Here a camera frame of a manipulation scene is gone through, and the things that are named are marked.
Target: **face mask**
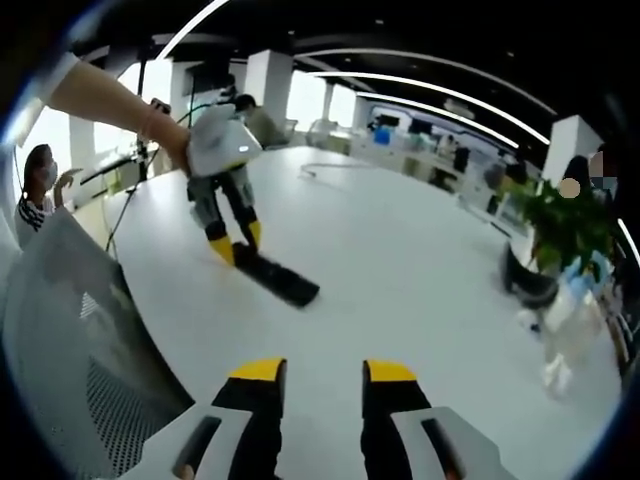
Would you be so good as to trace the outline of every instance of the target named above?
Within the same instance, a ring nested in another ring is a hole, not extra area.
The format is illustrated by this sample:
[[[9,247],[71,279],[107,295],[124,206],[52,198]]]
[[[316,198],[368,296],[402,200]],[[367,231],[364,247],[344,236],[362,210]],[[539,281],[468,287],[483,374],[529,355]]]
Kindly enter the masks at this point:
[[[44,181],[44,186],[47,190],[51,190],[58,180],[58,164],[53,161],[49,168],[47,168],[47,178]]]
[[[618,190],[617,177],[591,177],[591,184],[598,190],[608,191],[612,197],[616,196]]]

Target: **green plant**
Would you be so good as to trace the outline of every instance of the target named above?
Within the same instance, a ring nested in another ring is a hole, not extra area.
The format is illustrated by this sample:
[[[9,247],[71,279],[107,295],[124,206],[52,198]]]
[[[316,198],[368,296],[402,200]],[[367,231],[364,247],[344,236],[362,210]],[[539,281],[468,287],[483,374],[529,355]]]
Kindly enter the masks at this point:
[[[523,220],[535,230],[532,257],[541,272],[554,267],[563,271],[580,258],[580,272],[591,270],[596,282],[600,280],[599,266],[591,257],[598,251],[611,258],[614,229],[592,189],[582,189],[576,198],[564,198],[545,180],[538,195],[517,185],[510,193]]]

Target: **white table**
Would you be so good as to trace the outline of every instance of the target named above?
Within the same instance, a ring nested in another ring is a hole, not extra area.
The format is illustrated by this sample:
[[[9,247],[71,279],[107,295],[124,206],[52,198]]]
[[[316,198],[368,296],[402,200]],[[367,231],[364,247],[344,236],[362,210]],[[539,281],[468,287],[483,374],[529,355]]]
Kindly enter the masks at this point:
[[[520,480],[566,478],[617,402],[606,345],[564,404],[540,384],[542,347],[497,285],[504,237],[436,188],[382,169],[318,169],[342,155],[298,147],[250,164],[265,255],[321,286],[306,310],[274,298],[209,248],[189,214],[185,179],[141,185],[115,243],[159,351],[190,394],[210,402],[234,368],[289,360],[284,478],[364,479],[361,368],[396,360],[434,405],[448,405],[498,444]],[[113,224],[124,195],[107,205]],[[223,214],[238,228],[226,202]]]

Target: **ceiling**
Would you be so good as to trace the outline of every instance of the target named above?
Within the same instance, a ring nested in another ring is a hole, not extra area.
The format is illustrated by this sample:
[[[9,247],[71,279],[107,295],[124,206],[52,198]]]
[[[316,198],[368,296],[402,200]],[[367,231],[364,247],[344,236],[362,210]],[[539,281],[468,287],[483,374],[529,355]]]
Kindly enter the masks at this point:
[[[175,33],[208,3],[119,2],[76,50],[83,54]],[[597,20],[611,25],[604,21],[606,11],[578,21],[543,11],[539,3],[538,14],[525,4],[515,10],[512,5],[508,12],[486,3],[477,12],[466,5],[408,0],[377,5],[364,0],[230,0],[193,30],[208,36],[183,42],[173,55],[178,61],[247,58],[275,49],[295,55],[297,68],[308,71],[318,70],[306,63],[311,58],[325,68],[393,75],[455,90],[507,112],[547,138],[555,120],[574,114],[606,139],[634,137],[640,111],[638,69],[630,71],[627,59],[637,42],[633,30],[624,27],[621,12],[616,12],[614,33],[604,34],[606,29],[589,25]],[[327,50],[333,52],[317,55]],[[440,108],[449,98],[413,85],[361,81],[376,93]],[[495,113],[463,103],[478,123],[523,145],[535,163],[543,161],[544,143]]]

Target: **desk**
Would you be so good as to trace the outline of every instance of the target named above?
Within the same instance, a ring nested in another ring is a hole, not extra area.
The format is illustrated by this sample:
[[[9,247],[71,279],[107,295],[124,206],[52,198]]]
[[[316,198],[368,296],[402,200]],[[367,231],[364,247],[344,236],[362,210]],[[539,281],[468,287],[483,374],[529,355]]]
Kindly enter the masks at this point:
[[[337,168],[312,179],[299,171],[308,162],[354,161],[298,147],[249,165],[264,254],[322,287],[304,311],[216,257],[189,214],[180,172],[140,185],[130,202],[115,236],[118,257],[151,338],[187,391],[210,402],[239,365],[287,357],[278,474],[361,480],[362,361],[396,360],[434,405],[496,442],[520,480],[569,476],[616,405],[613,355],[594,352],[597,361],[580,374],[586,380],[576,376],[579,395],[549,399],[542,346],[492,280],[500,232],[413,179]],[[124,200],[109,199],[111,224]],[[221,208],[230,219],[225,201]]]

